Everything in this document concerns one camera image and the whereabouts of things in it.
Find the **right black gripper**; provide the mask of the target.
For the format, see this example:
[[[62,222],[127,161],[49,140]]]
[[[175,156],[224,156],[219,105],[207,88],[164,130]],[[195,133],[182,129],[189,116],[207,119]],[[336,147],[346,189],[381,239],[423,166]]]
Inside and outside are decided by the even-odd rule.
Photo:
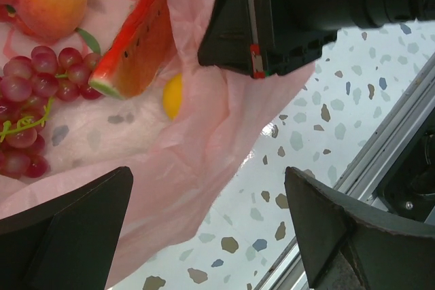
[[[215,0],[198,62],[254,79],[284,76],[317,60],[351,16],[349,0]]]

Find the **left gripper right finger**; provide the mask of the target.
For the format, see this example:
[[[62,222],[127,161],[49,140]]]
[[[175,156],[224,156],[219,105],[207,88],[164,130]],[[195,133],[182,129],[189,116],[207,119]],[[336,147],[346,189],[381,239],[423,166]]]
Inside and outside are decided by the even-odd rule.
[[[286,168],[285,191],[310,288],[434,288],[434,226],[369,206],[297,168]]]

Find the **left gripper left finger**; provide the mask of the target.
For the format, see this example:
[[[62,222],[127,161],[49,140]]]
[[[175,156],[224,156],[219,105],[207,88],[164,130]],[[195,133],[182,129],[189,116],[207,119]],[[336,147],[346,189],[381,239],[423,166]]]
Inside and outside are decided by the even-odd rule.
[[[119,167],[1,220],[1,288],[104,289],[133,187]]]

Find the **pink plastic bag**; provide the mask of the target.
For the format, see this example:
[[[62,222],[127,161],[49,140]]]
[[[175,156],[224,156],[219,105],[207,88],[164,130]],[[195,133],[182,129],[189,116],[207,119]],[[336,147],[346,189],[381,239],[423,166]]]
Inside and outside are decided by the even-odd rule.
[[[1,220],[128,167],[133,187],[104,289],[127,278],[165,247],[195,236],[219,193],[262,129],[298,94],[313,72],[256,81],[202,68],[196,49],[213,0],[169,0],[175,43],[166,67],[144,94],[119,101],[56,102],[43,135],[47,177],[1,178]],[[174,120],[162,106],[166,83],[182,76]]]

